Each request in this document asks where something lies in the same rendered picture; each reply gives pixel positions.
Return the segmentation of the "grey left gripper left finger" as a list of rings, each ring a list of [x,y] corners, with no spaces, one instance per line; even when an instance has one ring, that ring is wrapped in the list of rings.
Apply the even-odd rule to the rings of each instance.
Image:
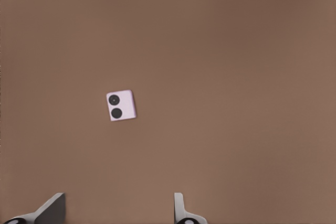
[[[36,211],[13,217],[3,224],[64,224],[66,195],[56,193]]]

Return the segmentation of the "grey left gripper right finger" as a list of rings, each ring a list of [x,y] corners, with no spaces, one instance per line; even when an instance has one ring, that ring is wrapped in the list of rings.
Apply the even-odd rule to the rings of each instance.
[[[207,220],[185,209],[182,193],[174,193],[174,224],[207,224]]]

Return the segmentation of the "pink folded flip phone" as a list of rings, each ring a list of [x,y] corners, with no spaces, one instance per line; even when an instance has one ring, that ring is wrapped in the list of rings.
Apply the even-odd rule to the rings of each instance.
[[[133,92],[121,90],[106,94],[110,121],[120,121],[136,118],[136,108]]]

